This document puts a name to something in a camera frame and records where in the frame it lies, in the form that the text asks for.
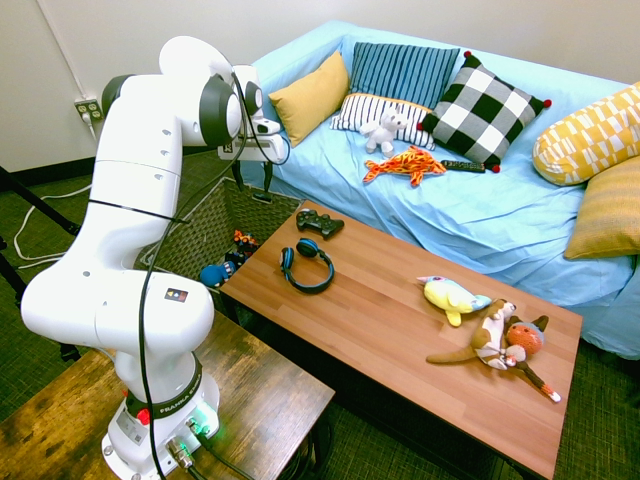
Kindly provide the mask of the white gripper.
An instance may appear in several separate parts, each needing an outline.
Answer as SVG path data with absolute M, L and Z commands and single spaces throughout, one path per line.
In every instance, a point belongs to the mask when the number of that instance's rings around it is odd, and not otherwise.
M 218 157 L 221 160 L 238 159 L 233 162 L 233 176 L 240 192 L 244 190 L 240 161 L 265 162 L 263 164 L 263 191 L 268 193 L 273 178 L 273 163 L 282 163 L 287 154 L 288 147 L 280 134 L 258 134 L 256 137 L 248 139 L 238 136 L 231 143 L 218 147 Z

